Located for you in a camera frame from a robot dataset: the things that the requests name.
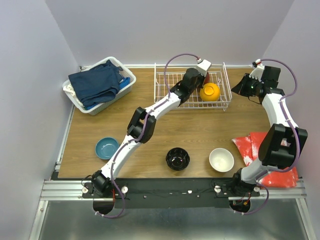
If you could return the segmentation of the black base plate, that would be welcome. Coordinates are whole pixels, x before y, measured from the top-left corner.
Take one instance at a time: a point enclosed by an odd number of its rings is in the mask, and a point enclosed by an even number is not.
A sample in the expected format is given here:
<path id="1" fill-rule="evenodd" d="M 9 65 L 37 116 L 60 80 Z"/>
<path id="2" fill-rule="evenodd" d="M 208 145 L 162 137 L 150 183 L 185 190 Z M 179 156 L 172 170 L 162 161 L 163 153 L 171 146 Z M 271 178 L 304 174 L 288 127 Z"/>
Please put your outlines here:
<path id="1" fill-rule="evenodd" d="M 82 196 L 93 199 L 94 210 L 229 208 L 232 198 L 258 197 L 255 184 L 232 178 L 117 178 L 98 189 L 83 183 Z"/>

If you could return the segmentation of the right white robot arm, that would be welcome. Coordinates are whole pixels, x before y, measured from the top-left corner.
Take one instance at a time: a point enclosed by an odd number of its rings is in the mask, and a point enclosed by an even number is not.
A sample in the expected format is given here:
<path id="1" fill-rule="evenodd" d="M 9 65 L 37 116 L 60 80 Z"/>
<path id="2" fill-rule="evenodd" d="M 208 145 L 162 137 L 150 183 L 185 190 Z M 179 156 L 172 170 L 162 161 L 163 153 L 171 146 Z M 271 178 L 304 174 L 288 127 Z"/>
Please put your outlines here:
<path id="1" fill-rule="evenodd" d="M 287 95 L 278 88 L 280 68 L 261 62 L 253 67 L 231 91 L 247 98 L 258 97 L 270 129 L 260 144 L 257 159 L 233 175 L 230 191 L 236 196 L 252 192 L 259 181 L 272 172 L 290 171 L 297 164 L 308 137 L 308 132 L 292 119 L 286 105 Z"/>

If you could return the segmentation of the red floral bowl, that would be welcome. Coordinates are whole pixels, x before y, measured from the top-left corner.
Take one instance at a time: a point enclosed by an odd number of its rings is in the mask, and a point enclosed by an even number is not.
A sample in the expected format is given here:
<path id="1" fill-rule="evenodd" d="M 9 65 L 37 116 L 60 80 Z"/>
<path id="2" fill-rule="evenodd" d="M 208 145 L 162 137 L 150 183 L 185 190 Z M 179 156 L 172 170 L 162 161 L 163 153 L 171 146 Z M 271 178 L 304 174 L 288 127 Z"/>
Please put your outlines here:
<path id="1" fill-rule="evenodd" d="M 202 83 L 202 87 L 205 85 L 205 84 L 208 84 L 210 82 L 210 74 L 207 72 L 205 77 L 204 77 L 204 80 L 203 80 L 203 83 Z"/>

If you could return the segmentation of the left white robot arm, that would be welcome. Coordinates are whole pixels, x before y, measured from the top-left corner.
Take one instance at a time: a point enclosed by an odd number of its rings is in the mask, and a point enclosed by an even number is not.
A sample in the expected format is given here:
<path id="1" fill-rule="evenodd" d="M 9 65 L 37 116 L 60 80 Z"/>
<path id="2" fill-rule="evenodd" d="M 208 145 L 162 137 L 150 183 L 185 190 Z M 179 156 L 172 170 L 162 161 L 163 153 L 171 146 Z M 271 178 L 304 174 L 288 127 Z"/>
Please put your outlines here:
<path id="1" fill-rule="evenodd" d="M 157 119 L 185 103 L 193 91 L 202 88 L 209 68 L 196 66 L 188 68 L 182 80 L 168 89 L 168 94 L 157 103 L 147 107 L 138 107 L 127 127 L 127 135 L 107 164 L 92 174 L 93 191 L 101 198 L 107 197 L 115 183 L 119 171 L 130 155 L 153 136 Z"/>

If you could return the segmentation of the black fluted bowl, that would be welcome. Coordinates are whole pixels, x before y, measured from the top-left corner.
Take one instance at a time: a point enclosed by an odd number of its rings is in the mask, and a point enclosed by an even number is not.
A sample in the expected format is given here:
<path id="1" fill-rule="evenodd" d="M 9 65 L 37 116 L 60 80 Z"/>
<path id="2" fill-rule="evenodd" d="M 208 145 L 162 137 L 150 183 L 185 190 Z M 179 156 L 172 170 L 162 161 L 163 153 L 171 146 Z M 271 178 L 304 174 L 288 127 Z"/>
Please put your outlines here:
<path id="1" fill-rule="evenodd" d="M 189 165 L 190 156 L 185 149 L 175 147 L 168 151 L 165 161 L 172 170 L 182 171 Z"/>

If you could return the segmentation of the aluminium frame rail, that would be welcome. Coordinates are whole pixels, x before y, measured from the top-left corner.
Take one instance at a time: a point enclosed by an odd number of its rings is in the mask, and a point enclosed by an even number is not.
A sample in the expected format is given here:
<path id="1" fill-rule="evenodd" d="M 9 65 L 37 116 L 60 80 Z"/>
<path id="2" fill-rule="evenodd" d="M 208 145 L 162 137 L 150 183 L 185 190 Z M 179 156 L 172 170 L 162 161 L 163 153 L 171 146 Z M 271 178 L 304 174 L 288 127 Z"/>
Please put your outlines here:
<path id="1" fill-rule="evenodd" d="M 46 180 L 42 185 L 41 201 L 85 201 L 82 197 L 81 182 L 79 180 Z M 294 188 L 269 189 L 269 199 L 305 199 L 307 192 L 303 180 L 297 182 Z"/>

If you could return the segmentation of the blue bowl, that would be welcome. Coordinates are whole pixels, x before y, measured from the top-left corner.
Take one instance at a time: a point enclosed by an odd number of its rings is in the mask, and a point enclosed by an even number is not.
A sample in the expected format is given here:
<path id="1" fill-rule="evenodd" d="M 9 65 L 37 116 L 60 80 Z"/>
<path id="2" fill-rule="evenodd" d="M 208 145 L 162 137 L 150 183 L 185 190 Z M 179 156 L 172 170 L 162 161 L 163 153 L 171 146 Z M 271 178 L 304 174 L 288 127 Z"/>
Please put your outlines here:
<path id="1" fill-rule="evenodd" d="M 119 148 L 118 141 L 113 137 L 104 137 L 95 145 L 95 154 L 102 160 L 109 160 Z"/>

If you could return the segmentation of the orange bowl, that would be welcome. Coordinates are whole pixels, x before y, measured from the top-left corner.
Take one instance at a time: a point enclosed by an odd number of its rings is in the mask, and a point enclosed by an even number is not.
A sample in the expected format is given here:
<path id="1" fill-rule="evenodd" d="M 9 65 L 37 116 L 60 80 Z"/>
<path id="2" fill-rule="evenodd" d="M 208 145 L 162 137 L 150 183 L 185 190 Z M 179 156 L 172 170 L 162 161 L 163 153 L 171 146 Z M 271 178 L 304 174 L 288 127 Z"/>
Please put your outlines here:
<path id="1" fill-rule="evenodd" d="M 204 102 L 216 102 L 220 98 L 221 91 L 217 84 L 209 82 L 203 85 L 199 95 Z"/>

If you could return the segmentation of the red white cloth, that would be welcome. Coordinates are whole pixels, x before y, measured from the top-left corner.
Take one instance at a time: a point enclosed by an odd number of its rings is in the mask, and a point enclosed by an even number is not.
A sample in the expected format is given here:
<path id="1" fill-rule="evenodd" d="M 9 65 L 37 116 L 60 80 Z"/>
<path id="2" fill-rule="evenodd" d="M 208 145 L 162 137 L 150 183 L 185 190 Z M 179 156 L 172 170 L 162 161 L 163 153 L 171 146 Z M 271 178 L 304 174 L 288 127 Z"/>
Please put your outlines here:
<path id="1" fill-rule="evenodd" d="M 233 138 L 232 141 L 239 150 L 245 166 L 249 166 L 258 158 L 258 151 L 267 132 L 251 132 L 247 136 Z M 271 188 L 294 188 L 297 186 L 298 171 L 294 167 L 288 172 L 271 172 L 263 177 L 259 183 Z"/>

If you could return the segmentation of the plain white bowl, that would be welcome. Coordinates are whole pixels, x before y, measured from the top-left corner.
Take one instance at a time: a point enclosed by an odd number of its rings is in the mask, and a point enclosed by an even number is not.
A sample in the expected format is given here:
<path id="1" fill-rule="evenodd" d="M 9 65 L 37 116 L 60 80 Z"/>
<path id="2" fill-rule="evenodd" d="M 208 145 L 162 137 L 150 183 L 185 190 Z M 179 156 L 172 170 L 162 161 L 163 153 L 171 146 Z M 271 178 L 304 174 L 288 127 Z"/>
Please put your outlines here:
<path id="1" fill-rule="evenodd" d="M 215 148 L 209 154 L 209 163 L 214 170 L 220 173 L 226 173 L 234 167 L 235 160 L 231 152 L 227 149 Z"/>

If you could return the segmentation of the navy blue cloth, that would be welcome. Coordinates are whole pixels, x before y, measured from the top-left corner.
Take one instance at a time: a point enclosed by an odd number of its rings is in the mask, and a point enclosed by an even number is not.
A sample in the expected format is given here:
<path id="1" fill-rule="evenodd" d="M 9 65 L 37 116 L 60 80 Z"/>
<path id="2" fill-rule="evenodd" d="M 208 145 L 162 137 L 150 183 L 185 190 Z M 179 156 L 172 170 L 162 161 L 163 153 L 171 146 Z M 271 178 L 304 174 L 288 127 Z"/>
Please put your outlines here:
<path id="1" fill-rule="evenodd" d="M 121 67 L 107 60 L 90 70 L 70 74 L 68 79 L 84 108 L 91 109 L 114 100 L 118 92 L 129 84 L 120 74 L 121 70 Z"/>

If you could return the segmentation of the white laundry basket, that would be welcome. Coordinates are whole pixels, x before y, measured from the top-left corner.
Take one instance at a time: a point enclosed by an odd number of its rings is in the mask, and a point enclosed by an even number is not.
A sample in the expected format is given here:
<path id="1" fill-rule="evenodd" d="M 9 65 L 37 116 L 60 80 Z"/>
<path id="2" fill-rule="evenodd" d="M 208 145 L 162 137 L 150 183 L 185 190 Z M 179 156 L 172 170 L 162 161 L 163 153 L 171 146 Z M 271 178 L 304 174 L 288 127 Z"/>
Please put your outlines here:
<path id="1" fill-rule="evenodd" d="M 95 106 L 93 106 L 90 109 L 86 109 L 84 108 L 83 104 L 80 102 L 80 100 L 78 100 L 75 90 L 73 89 L 69 77 L 68 80 L 66 80 L 63 84 L 62 84 L 62 90 L 64 91 L 64 93 L 67 95 L 67 97 L 71 100 L 71 102 L 74 104 L 74 106 L 76 108 L 78 108 L 82 113 L 84 114 L 89 114 L 89 115 L 96 115 L 99 112 L 101 112 L 102 110 L 104 110 L 105 108 L 107 108 L 109 105 L 111 105 L 112 103 L 114 103 L 115 101 L 119 100 L 120 98 L 124 97 L 126 94 L 128 94 L 131 90 L 133 85 L 136 82 L 136 76 L 126 67 L 124 66 L 118 59 L 116 59 L 113 56 L 109 56 L 106 57 L 105 59 L 88 66 L 86 69 L 81 70 L 80 72 L 83 71 L 88 71 L 90 69 L 92 69 L 93 67 L 99 65 L 99 64 L 103 64 L 105 63 L 107 60 L 111 60 L 111 62 L 116 65 L 117 67 L 121 67 L 122 70 L 120 71 L 120 74 L 125 77 L 126 80 L 129 81 L 129 83 L 122 88 L 118 94 L 116 95 L 115 99 L 112 101 L 108 101 L 108 102 L 103 102 L 103 103 L 99 103 Z"/>

